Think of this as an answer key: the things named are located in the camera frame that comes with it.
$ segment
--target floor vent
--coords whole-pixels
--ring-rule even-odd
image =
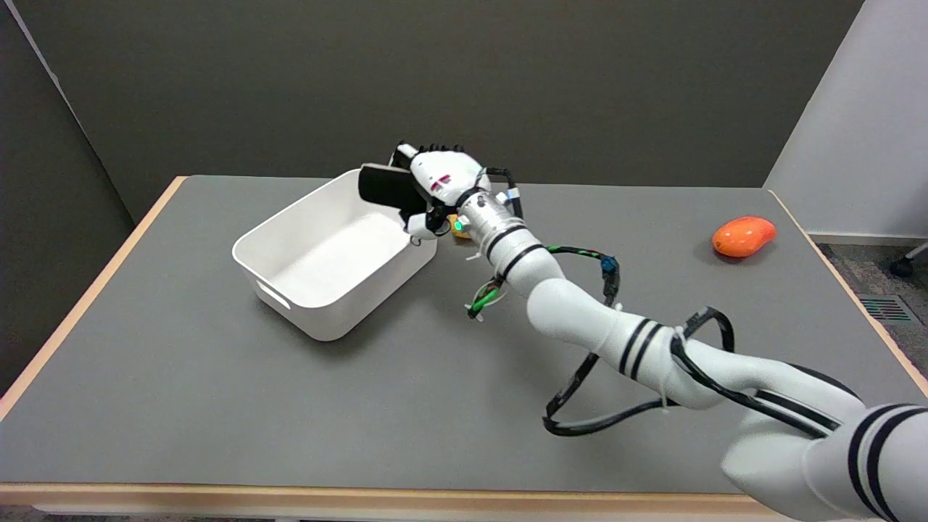
[[[864,308],[882,324],[921,324],[898,295],[858,294]]]

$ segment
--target white wall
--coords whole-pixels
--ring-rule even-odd
[[[928,1],[864,3],[765,187],[810,233],[928,237]]]

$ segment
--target white plastic bin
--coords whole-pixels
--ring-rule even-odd
[[[348,171],[236,241],[262,301],[310,337],[348,333],[425,266],[437,241],[409,242],[396,209],[361,200]]]

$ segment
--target orange mango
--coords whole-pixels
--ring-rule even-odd
[[[756,215],[744,215],[722,225],[712,236],[712,246],[722,255],[747,257],[776,237],[773,223]]]

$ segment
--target black cable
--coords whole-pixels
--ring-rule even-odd
[[[734,331],[731,327],[731,321],[728,320],[728,317],[726,317],[725,314],[712,307],[706,307],[704,310],[693,314],[687,320],[686,326],[683,330],[683,338],[689,339],[709,320],[715,320],[715,322],[718,324],[718,329],[722,334],[723,349],[728,352],[734,352],[735,339]],[[711,389],[718,395],[727,398],[732,402],[741,404],[745,408],[763,413],[764,415],[780,421],[790,427],[793,427],[812,438],[824,438],[830,435],[828,432],[819,429],[817,426],[804,423],[787,413],[768,406],[767,404],[757,400],[754,397],[720,385],[715,379],[707,375],[702,370],[702,368],[699,367],[699,365],[690,359],[690,356],[687,355],[686,348],[683,346],[683,342],[678,335],[674,335],[670,341],[670,354],[674,357],[674,361],[677,363],[677,365],[683,368],[683,370],[686,371],[694,381]]]
[[[629,408],[625,411],[620,411],[613,415],[603,415],[595,419],[587,419],[585,421],[569,422],[569,423],[559,423],[546,416],[542,418],[542,421],[545,424],[545,429],[548,430],[552,435],[557,435],[558,437],[580,437],[582,435],[590,435],[598,431],[602,431],[608,427],[612,427],[616,424],[621,423],[622,421],[634,417],[639,413],[644,413],[645,411],[654,410],[657,408],[662,408],[664,402],[659,398],[655,400],[650,400],[648,402],[642,402],[635,407]],[[667,400],[667,406],[679,406],[673,400]]]
[[[509,171],[508,168],[486,167],[486,174],[488,176],[503,176],[504,178],[506,178],[506,184],[510,190],[519,188],[518,185],[516,185],[515,178],[512,176],[512,173]],[[522,215],[522,202],[520,201],[520,199],[521,199],[520,196],[516,196],[515,198],[509,198],[509,200],[512,202],[512,212],[519,219],[524,219],[524,216]]]
[[[596,250],[576,248],[573,246],[560,246],[554,245],[549,246],[548,251],[552,254],[577,254],[583,255],[585,257],[592,257],[599,260],[599,266],[602,270],[602,279],[603,279],[603,304],[607,307],[612,307],[612,304],[615,302],[615,298],[619,293],[619,264],[611,255],[603,254]],[[541,418],[542,424],[545,429],[552,435],[558,437],[580,437],[583,435],[590,435],[602,431],[608,427],[614,426],[621,423],[622,421],[643,413],[645,411],[654,410],[656,408],[662,408],[664,406],[664,401],[660,398],[651,400],[648,402],[643,402],[629,408],[624,411],[619,411],[617,413],[602,415],[600,417],[595,417],[592,419],[586,419],[584,421],[572,421],[572,422],[559,422],[555,421],[552,417],[555,413],[560,410],[564,404],[574,395],[577,389],[580,388],[580,385],[583,384],[584,380],[589,376],[589,373],[593,370],[593,367],[596,366],[596,363],[599,361],[599,356],[594,353],[589,353],[586,355],[586,358],[576,369],[574,374],[571,376],[571,380],[567,383],[561,391],[559,391],[545,406],[545,415]],[[679,406],[673,400],[667,400],[666,406]]]

